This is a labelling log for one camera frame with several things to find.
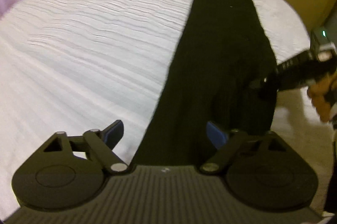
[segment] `ribbed black surface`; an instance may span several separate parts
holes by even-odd
[[[85,205],[57,213],[21,208],[6,224],[299,224],[320,219],[309,208],[258,211],[236,200],[217,177],[187,167],[138,166],[112,177]]]

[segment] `black cloth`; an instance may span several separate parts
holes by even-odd
[[[247,86],[275,67],[252,0],[194,0],[131,164],[201,165],[216,152],[207,121],[256,135],[269,130],[276,91],[261,100]]]
[[[337,146],[334,142],[334,169],[330,179],[324,210],[337,214]]]

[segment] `hand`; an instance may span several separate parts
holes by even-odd
[[[317,224],[327,224],[331,218],[332,217],[326,217],[321,222],[318,222]],[[314,224],[314,223],[305,222],[305,223],[302,223],[302,224]]]
[[[307,91],[309,98],[311,98],[311,103],[316,108],[323,123],[330,121],[331,105],[324,99],[324,95],[326,95],[330,88],[331,90],[337,88],[337,72],[324,77],[318,83],[310,86]]]

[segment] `bed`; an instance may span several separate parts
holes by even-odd
[[[0,21],[0,218],[18,203],[15,170],[55,131],[125,125],[114,152],[131,161],[165,83],[192,0],[22,0]],[[309,46],[283,0],[253,0],[281,62]],[[306,90],[278,94],[272,129],[316,171],[322,211],[332,173],[332,129]]]

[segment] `black fabric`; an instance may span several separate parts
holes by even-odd
[[[247,85],[275,66],[252,0],[194,0],[132,164],[199,166],[216,151],[207,121],[250,134],[269,130],[276,92],[262,101]]]
[[[337,146],[334,142],[334,169],[330,179],[324,210],[329,213],[337,214]]]

